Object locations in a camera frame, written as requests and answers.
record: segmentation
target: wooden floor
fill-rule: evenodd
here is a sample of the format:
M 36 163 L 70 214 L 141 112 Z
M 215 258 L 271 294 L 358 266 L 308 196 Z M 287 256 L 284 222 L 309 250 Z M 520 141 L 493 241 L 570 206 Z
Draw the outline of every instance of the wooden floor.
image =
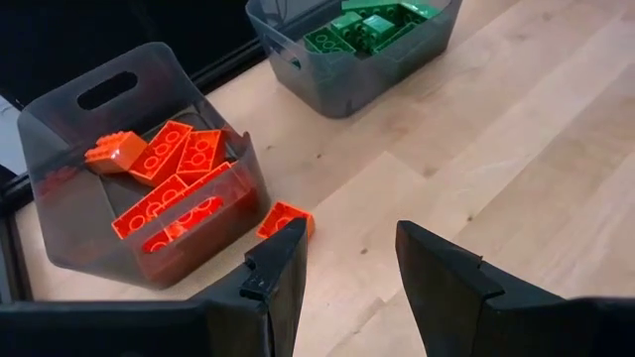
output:
M 347 120 L 266 62 L 208 98 L 252 133 L 272 196 L 315 215 L 297 356 L 425 354 L 398 219 L 564 297 L 635 296 L 632 0 L 465 0 L 447 52 Z M 40 299 L 187 298 L 257 242 L 150 292 L 53 267 L 33 204 L 18 220 Z

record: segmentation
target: black cabinet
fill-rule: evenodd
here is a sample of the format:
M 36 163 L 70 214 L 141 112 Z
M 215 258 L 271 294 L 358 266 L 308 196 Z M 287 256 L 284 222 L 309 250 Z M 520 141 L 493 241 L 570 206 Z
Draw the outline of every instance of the black cabinet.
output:
M 202 90 L 264 58 L 246 1 L 51 2 L 0 11 L 0 94 L 18 108 L 147 42 L 165 42 Z

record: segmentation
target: pile of orange bricks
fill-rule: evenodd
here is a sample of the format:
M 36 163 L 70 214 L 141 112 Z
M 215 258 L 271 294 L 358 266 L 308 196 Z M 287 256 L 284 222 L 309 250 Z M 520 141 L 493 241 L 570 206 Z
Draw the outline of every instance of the pile of orange bricks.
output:
M 100 138 L 96 144 L 85 153 L 85 161 L 94 172 L 100 175 L 128 173 L 137 181 L 154 187 L 112 222 L 120 239 L 125 239 L 232 166 L 225 161 L 221 130 L 194 131 L 192 126 L 172 120 L 150 143 L 133 132 L 119 132 Z M 166 247 L 223 204 L 221 197 L 206 197 L 163 232 L 146 241 L 143 251 L 153 253 Z M 274 205 L 257 234 L 266 239 L 295 217 L 306 218 L 309 235 L 313 234 L 313 217 L 283 202 Z

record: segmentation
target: gray plastic bin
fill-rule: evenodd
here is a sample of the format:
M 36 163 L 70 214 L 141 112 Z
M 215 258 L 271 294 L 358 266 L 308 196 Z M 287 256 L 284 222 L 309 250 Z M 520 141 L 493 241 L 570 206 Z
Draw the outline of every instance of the gray plastic bin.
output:
M 441 54 L 461 2 L 427 2 L 441 12 L 366 59 L 304 46 L 305 34 L 341 15 L 340 0 L 249 0 L 246 10 L 278 80 L 320 114 L 344 118 Z
M 128 89 L 104 99 L 102 84 L 122 75 Z M 96 107 L 94 98 L 101 100 Z M 234 165 L 120 239 L 112 221 L 152 188 L 127 174 L 95 174 L 84 153 L 117 131 L 131 130 L 149 141 L 169 119 L 195 130 L 223 130 L 226 159 Z M 62 268 L 166 288 L 258 224 L 270 205 L 249 135 L 234 132 L 164 44 L 141 46 L 38 98 L 22 112 L 18 127 L 47 254 Z M 142 249 L 212 196 L 222 199 L 219 210 L 163 249 Z

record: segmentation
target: bin handle hole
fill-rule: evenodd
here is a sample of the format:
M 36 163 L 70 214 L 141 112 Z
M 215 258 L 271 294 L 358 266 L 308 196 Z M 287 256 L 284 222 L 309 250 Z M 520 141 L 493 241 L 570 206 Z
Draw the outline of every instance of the bin handle hole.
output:
M 77 98 L 77 104 L 81 109 L 93 110 L 131 90 L 138 82 L 139 78 L 135 73 L 124 71 L 115 74 L 81 93 Z

